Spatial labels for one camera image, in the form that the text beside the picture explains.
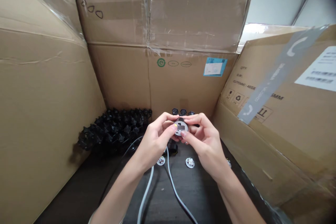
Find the hand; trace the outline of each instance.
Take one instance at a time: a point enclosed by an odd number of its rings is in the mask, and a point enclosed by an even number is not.
[[[164,112],[154,122],[148,125],[142,141],[134,153],[136,163],[141,165],[143,172],[147,171],[160,159],[169,139],[175,134],[177,125],[174,124],[179,115]]]
[[[189,124],[190,130],[190,132],[181,132],[182,143],[188,142],[195,149],[203,168],[216,182],[219,182],[223,169],[229,165],[223,152],[218,130],[203,113],[182,118],[186,124]]]

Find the white wall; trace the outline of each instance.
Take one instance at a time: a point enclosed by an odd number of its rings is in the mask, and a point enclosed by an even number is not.
[[[336,23],[336,0],[308,0],[296,26],[322,26]]]
[[[302,0],[252,0],[247,16],[249,23],[291,25]]]

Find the gray cable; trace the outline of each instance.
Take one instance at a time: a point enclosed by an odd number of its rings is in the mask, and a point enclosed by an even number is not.
[[[191,212],[189,211],[189,209],[186,207],[186,205],[182,202],[182,200],[180,199],[179,195],[177,194],[176,192],[176,189],[175,189],[175,186],[174,186],[174,182],[173,182],[173,179],[172,179],[172,174],[170,173],[170,168],[169,168],[169,152],[168,152],[168,147],[166,147],[166,150],[167,150],[167,164],[168,164],[168,173],[169,173],[169,177],[170,177],[170,181],[171,181],[171,184],[173,186],[173,190],[174,190],[174,193],[176,195],[176,198],[178,199],[178,201],[181,203],[181,205],[183,206],[183,208],[187,211],[187,213],[190,215],[190,217],[192,218],[192,220],[194,221],[195,224],[198,224],[195,217],[191,214]]]
[[[151,186],[150,184],[152,182],[153,173],[154,173],[154,166],[152,166],[152,171],[150,172],[150,177],[149,177],[149,181],[148,181],[148,184],[147,184],[147,188],[146,188],[145,194],[143,195],[143,198],[142,198],[142,201],[141,201],[141,205],[140,205],[139,213],[138,213],[137,224],[140,224],[140,222],[141,222],[142,209],[144,207],[143,205],[145,204],[145,200],[146,200],[147,193],[149,191],[149,187]]]

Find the round white component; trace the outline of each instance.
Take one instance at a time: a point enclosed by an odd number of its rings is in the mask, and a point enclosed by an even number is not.
[[[195,162],[194,162],[194,160],[193,160],[191,157],[188,157],[188,158],[185,160],[185,163],[186,163],[186,165],[187,165],[189,168],[194,168],[194,167],[195,167]]]
[[[161,156],[160,159],[156,162],[158,165],[162,166],[166,162],[166,159],[164,156]]]
[[[181,136],[181,131],[188,131],[188,124],[183,121],[176,121],[174,124],[177,125],[177,131],[175,132],[176,136]]]

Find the forearm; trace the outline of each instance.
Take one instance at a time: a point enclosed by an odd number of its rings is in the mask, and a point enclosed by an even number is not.
[[[230,219],[231,219],[231,222],[232,224],[239,224],[239,220],[236,216],[236,214],[234,213],[234,211],[232,210],[230,204],[228,203],[228,200],[225,198],[224,194],[221,192],[221,190],[219,190],[220,192],[220,195],[224,201],[224,204],[225,204],[225,207],[226,207],[226,210],[227,212],[229,213],[229,216],[230,216]]]
[[[143,171],[133,156],[96,210],[90,224],[119,224],[127,211]]]
[[[236,175],[225,169],[217,184],[233,224],[265,223]]]

